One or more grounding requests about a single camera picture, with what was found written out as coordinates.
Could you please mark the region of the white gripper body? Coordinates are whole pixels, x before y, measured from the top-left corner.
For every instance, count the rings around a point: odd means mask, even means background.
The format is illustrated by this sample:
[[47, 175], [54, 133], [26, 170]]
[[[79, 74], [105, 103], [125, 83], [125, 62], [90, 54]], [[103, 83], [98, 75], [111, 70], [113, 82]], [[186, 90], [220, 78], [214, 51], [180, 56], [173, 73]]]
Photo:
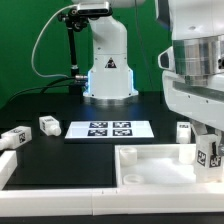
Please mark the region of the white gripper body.
[[206, 87], [189, 86], [179, 75], [164, 71], [165, 101], [171, 111], [224, 131], [224, 74], [210, 76]]

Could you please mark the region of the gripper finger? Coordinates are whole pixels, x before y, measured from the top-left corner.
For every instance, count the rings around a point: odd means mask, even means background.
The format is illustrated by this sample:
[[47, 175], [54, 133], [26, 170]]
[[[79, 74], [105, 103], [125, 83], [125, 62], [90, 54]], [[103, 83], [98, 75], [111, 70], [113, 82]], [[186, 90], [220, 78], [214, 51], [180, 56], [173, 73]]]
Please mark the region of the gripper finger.
[[201, 135], [206, 135], [207, 134], [206, 126], [203, 123], [198, 122], [196, 120], [191, 121], [191, 128], [193, 130], [193, 133], [196, 136], [201, 136]]
[[216, 139], [217, 154], [221, 157], [224, 157], [224, 131], [216, 129], [215, 134], [217, 135]]

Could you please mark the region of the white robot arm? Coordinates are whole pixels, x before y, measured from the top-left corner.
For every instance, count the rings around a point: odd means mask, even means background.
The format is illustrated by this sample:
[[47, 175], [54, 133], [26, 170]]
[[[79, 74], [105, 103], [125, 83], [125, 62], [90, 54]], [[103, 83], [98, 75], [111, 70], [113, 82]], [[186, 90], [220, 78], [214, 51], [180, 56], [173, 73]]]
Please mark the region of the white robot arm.
[[[123, 101], [135, 95], [128, 71], [127, 31], [114, 8], [146, 0], [71, 0], [75, 15], [90, 22], [93, 67], [84, 96]], [[156, 19], [172, 32], [172, 45], [158, 56], [170, 110], [191, 119], [199, 147], [224, 156], [224, 0], [155, 0]]]

